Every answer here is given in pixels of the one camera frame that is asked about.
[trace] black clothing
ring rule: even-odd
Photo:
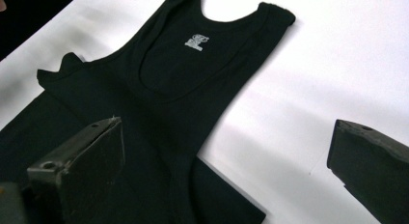
[[[196,154],[294,19],[260,3],[216,22],[202,15],[201,0],[166,0],[112,55],[83,63],[69,53],[58,72],[39,70],[45,91],[0,133],[0,175],[24,185],[30,163],[119,116],[126,162],[95,223],[260,223],[264,213]]]
[[[409,223],[409,148],[367,126],[337,120],[327,166],[383,224]]]

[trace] white surface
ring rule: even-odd
[[[267,212],[265,224],[378,223],[325,163],[336,119],[409,145],[409,0],[205,0],[203,10],[228,21],[259,1],[297,20],[201,158]],[[162,2],[74,0],[0,63],[0,128],[41,92],[37,69],[58,70],[71,51],[112,53]]]

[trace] black tank top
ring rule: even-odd
[[[45,91],[0,133],[0,175],[24,186],[25,168],[73,133],[121,117],[125,167],[93,223],[260,223],[196,154],[294,19],[260,3],[217,22],[201,0],[166,0],[115,53],[85,63],[69,53],[58,72],[38,71]]]

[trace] printed logo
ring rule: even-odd
[[[203,48],[200,47],[199,44],[201,42],[207,42],[208,40],[209,40],[208,37],[205,37],[205,36],[200,35],[200,34],[196,34],[196,35],[193,35],[193,37],[191,39],[189,39],[189,41],[187,41],[184,45],[187,45],[189,47],[192,47],[192,48],[195,48],[195,49],[197,49],[199,51],[202,51]]]

